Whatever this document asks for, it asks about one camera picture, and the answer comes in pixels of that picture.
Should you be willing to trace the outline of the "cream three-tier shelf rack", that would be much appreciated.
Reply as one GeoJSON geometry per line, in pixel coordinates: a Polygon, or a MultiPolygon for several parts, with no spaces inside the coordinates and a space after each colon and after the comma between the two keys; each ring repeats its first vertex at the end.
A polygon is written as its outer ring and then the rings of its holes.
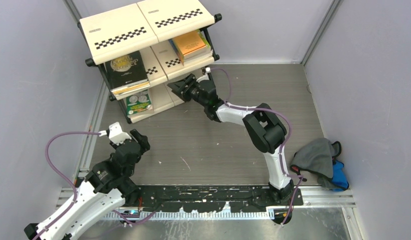
{"type": "Polygon", "coordinates": [[[184,103],[167,84],[189,74],[199,78],[202,68],[210,67],[220,58],[208,29],[221,19],[221,14],[211,14],[198,0],[143,0],[81,18],[77,26],[91,54],[86,65],[98,68],[110,99],[118,102],[126,121],[132,124],[184,103]],[[169,40],[195,30],[202,32],[213,54],[182,65],[169,40]],[[150,92],[154,113],[128,117],[127,97],[117,100],[112,95],[104,63],[136,51],[141,53],[150,82],[145,90],[150,92]]]}

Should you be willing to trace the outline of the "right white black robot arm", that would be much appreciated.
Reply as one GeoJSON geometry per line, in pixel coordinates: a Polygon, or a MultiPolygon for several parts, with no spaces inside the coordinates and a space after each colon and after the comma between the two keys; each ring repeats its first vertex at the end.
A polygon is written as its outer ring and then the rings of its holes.
{"type": "Polygon", "coordinates": [[[276,205],[284,205],[294,189],[282,146],[288,133],[286,127],[267,103],[249,107],[223,101],[217,95],[214,81],[208,77],[203,75],[197,80],[194,74],[190,74],[169,83],[168,87],[184,102],[193,100],[203,106],[210,120],[245,127],[252,144],[264,155],[271,199],[276,205]]]}

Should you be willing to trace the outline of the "dark green spine book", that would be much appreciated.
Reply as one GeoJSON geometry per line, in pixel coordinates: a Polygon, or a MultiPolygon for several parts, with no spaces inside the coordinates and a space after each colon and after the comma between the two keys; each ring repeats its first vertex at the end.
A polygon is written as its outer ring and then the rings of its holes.
{"type": "Polygon", "coordinates": [[[154,106],[149,90],[132,94],[125,98],[126,114],[129,118],[154,113],[154,106]]]}

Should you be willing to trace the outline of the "orange spine book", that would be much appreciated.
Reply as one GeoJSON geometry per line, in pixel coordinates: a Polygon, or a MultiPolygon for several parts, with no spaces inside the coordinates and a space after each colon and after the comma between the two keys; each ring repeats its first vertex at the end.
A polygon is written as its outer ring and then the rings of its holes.
{"type": "Polygon", "coordinates": [[[202,53],[208,48],[199,30],[194,30],[171,39],[176,52],[182,57],[190,57],[202,53]]]}

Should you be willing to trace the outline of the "yellow book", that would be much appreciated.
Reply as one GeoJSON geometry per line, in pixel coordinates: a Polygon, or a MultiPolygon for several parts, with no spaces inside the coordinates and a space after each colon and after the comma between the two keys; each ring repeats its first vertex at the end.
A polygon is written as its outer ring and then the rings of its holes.
{"type": "Polygon", "coordinates": [[[150,86],[150,81],[145,80],[134,84],[125,85],[117,89],[113,89],[111,93],[116,100],[121,100],[132,94],[148,89],[150,86]]]}

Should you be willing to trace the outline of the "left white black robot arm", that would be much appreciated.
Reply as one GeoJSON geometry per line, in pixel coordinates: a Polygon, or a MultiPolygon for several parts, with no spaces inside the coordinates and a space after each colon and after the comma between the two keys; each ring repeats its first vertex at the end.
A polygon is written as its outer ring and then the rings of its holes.
{"type": "Polygon", "coordinates": [[[92,132],[107,136],[113,147],[108,159],[97,163],[76,187],[51,162],[51,143],[65,133],[51,138],[45,147],[50,167],[70,184],[71,197],[52,215],[39,223],[30,223],[24,233],[30,240],[76,240],[107,213],[122,206],[132,207],[140,199],[140,188],[131,180],[135,165],[150,150],[148,137],[136,129],[124,132],[119,125],[108,130],[92,132]]]}

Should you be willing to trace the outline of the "black Moon Sixpence book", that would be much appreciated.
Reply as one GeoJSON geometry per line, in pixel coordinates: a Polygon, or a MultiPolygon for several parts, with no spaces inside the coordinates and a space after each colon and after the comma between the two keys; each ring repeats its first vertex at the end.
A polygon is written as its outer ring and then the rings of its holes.
{"type": "Polygon", "coordinates": [[[112,92],[121,92],[148,80],[140,51],[107,61],[104,66],[112,92]]]}

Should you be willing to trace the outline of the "light green spine book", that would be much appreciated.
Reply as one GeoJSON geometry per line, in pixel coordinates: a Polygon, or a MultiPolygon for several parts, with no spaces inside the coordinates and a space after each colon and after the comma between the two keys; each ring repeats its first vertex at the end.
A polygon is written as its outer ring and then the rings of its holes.
{"type": "Polygon", "coordinates": [[[207,41],[207,39],[204,37],[204,35],[203,35],[203,40],[205,41],[205,43],[206,44],[208,44],[210,47],[211,47],[211,45],[210,45],[210,43],[207,41]]]}

